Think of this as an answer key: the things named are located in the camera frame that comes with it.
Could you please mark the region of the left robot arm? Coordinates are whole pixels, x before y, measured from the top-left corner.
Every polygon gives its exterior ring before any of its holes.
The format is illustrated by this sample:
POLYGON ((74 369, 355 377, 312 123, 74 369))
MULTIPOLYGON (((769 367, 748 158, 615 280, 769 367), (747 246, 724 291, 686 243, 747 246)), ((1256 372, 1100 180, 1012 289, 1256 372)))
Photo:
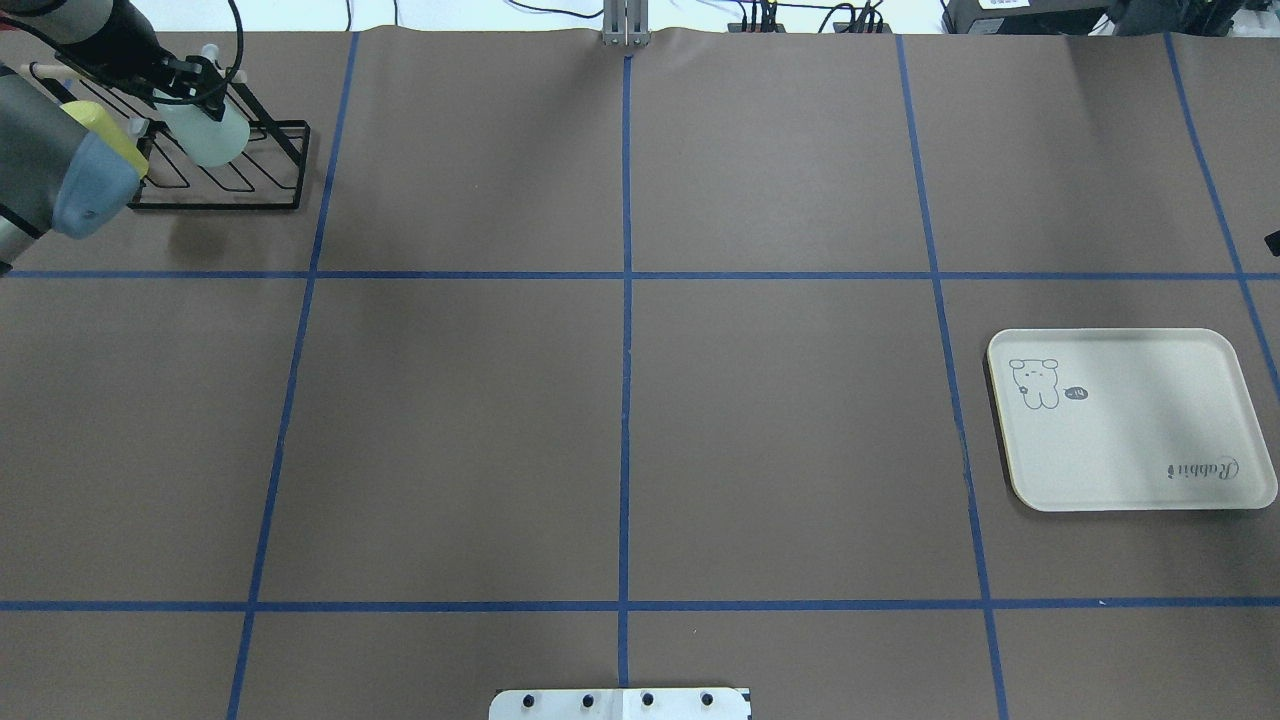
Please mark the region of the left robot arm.
MULTIPOLYGON (((131 1, 5 1, 3 18, 54 49, 74 70, 147 102, 200 167, 220 167, 246 149, 250 124, 227 105, 239 72, 210 47, 177 56, 131 1)), ((101 129, 67 102, 4 67, 1 79, 3 269, 56 232, 82 240, 110 222, 145 176, 114 120, 101 129)))

